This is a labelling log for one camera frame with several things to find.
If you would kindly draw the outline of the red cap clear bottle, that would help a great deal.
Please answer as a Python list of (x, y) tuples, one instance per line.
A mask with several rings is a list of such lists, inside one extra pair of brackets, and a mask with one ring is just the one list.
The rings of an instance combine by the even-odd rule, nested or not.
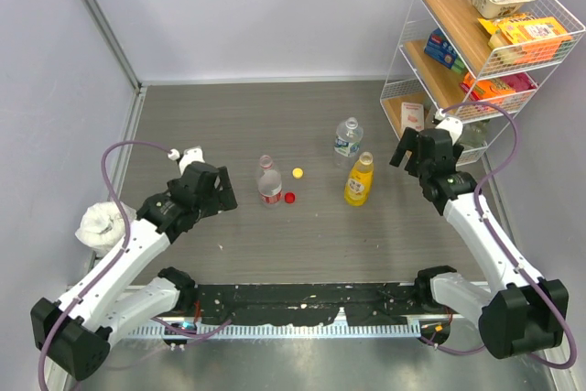
[(266, 207), (277, 207), (283, 198), (282, 177), (269, 155), (259, 158), (256, 183), (261, 202)]

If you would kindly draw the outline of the clear Pocari water bottle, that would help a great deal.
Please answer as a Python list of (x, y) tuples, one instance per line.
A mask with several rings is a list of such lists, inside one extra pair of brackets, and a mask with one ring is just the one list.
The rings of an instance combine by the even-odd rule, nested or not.
[(355, 117), (341, 121), (337, 128), (333, 146), (334, 160), (341, 168), (351, 168), (359, 157), (364, 130)]

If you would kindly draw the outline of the yellow juice bottle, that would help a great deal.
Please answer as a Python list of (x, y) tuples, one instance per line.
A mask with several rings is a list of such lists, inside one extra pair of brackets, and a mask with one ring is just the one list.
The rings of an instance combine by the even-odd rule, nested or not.
[(344, 187), (344, 199), (351, 206), (362, 206), (368, 200), (374, 179), (374, 156), (363, 152), (353, 165)]

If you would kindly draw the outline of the yellow bottle cap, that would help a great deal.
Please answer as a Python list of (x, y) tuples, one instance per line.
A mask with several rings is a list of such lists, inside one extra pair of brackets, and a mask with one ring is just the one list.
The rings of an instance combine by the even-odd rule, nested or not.
[(294, 168), (292, 170), (292, 175), (295, 179), (301, 179), (304, 175), (304, 171), (302, 168)]

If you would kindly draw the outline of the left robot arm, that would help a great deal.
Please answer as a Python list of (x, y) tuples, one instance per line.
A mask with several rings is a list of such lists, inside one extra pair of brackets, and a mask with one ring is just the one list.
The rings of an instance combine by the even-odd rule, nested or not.
[(90, 273), (58, 299), (39, 299), (30, 311), (34, 344), (77, 381), (93, 375), (130, 331), (161, 313), (189, 314), (195, 281), (164, 268), (145, 287), (123, 293), (139, 273), (200, 220), (237, 206), (225, 167), (185, 166), (167, 189), (145, 200), (128, 231)]

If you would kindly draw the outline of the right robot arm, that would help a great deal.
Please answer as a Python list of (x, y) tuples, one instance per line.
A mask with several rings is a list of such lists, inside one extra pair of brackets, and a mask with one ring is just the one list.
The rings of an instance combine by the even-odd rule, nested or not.
[(496, 359), (561, 345), (569, 292), (547, 280), (519, 253), (490, 212), (475, 179), (456, 169), (463, 148), (452, 129), (405, 129), (390, 163), (417, 178), (424, 198), (459, 234), (489, 288), (467, 281), (451, 266), (422, 269), (415, 279), (417, 308), (446, 307), (473, 323)]

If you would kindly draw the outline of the white pink snack bag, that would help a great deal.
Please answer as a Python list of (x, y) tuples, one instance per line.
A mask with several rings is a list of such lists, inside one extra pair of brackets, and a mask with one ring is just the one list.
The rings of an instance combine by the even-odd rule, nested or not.
[(422, 103), (402, 102), (400, 110), (400, 135), (407, 128), (421, 131), (425, 125), (425, 111)]

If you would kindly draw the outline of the clear glass jar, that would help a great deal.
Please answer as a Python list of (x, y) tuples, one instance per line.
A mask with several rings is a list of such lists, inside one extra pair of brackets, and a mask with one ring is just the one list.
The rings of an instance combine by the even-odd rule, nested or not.
[(477, 121), (463, 126), (459, 144), (465, 150), (473, 150), (476, 153), (483, 152), (488, 134), (488, 122)]

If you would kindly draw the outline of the orange red snack pack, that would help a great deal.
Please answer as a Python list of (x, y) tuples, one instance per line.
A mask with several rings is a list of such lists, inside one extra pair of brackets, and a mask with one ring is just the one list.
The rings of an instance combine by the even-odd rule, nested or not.
[(468, 72), (460, 87), (471, 101), (492, 103), (509, 113), (516, 112), (537, 89), (533, 79), (524, 72), (478, 81)]

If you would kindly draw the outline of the blue snack box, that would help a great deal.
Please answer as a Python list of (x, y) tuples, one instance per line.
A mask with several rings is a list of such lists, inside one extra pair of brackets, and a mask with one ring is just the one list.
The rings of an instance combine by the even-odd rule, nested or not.
[(451, 71), (457, 73), (467, 71), (457, 50), (450, 44), (439, 28), (430, 33), (424, 53)]

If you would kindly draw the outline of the white crumpled cloth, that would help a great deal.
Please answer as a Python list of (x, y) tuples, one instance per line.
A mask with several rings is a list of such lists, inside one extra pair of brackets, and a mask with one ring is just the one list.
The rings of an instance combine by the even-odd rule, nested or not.
[(125, 235), (123, 215), (113, 201), (89, 207), (75, 232), (76, 238), (103, 258)]

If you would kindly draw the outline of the orange yellow snack box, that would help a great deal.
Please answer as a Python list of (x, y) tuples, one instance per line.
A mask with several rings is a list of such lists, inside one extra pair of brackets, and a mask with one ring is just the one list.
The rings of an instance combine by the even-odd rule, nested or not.
[(504, 65), (533, 64), (553, 60), (570, 47), (573, 37), (553, 16), (529, 13), (500, 18), (478, 18), (490, 35), (488, 46)]

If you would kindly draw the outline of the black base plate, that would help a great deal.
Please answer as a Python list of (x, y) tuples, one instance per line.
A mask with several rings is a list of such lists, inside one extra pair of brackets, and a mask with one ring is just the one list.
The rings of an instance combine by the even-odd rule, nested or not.
[(412, 284), (240, 284), (198, 285), (184, 312), (204, 324), (281, 327), (328, 326), (341, 311), (351, 326), (405, 323), (410, 315), (444, 314)]

